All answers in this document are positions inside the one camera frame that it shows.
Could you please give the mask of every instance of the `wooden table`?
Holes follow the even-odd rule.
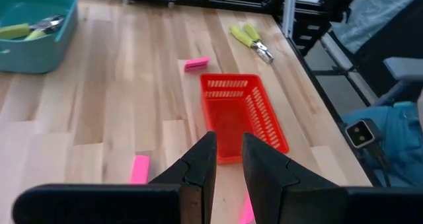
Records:
[[[229,34],[246,21],[273,66]],[[125,184],[137,154],[151,157],[151,180],[176,161],[206,132],[200,72],[183,72],[184,60],[201,56],[211,58],[208,72],[260,76],[292,159],[339,185],[370,185],[271,16],[79,0],[57,70],[0,73],[0,224],[31,186]],[[241,164],[218,166],[212,222],[238,222],[245,192]]]

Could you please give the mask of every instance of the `red plastic basket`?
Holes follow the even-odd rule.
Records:
[[[201,75],[208,130],[217,134],[217,162],[241,161],[243,134],[252,133],[282,153],[288,144],[257,75]]]

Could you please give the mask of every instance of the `teal bin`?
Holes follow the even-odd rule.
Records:
[[[77,25],[77,0],[0,0],[0,27],[65,15],[62,27],[35,40],[0,38],[0,71],[46,73],[62,61]]]

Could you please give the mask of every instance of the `pliers handle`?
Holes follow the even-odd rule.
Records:
[[[0,28],[1,39],[15,39],[26,36],[24,40],[32,40],[46,35],[43,30],[33,30],[28,23]]]
[[[245,23],[243,28],[244,30],[239,26],[231,26],[230,28],[232,35],[238,39],[238,41],[248,47],[252,47],[254,42],[261,40],[260,35],[251,23]]]

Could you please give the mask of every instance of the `pliers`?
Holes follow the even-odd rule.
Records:
[[[254,49],[257,54],[266,62],[271,64],[273,56],[268,48],[261,42],[261,37],[256,28],[249,22],[244,24],[244,30],[239,26],[231,26],[232,35],[246,46]]]
[[[0,28],[0,39],[16,39],[26,36],[24,40],[33,40],[58,30],[65,20],[64,16],[56,15],[29,25],[28,23],[4,26]]]

